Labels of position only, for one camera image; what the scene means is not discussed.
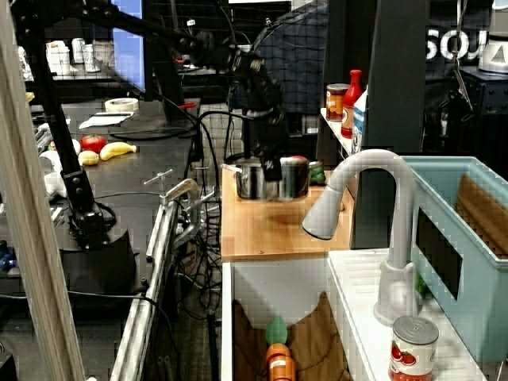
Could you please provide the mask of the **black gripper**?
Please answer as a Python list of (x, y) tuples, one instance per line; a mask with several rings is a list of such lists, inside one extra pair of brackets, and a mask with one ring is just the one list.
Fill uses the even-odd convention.
[(242, 126), (242, 142), (247, 157), (262, 159), (266, 182), (282, 180), (280, 157), (288, 142), (286, 110), (283, 105), (269, 109), (244, 108), (242, 115), (248, 120)]

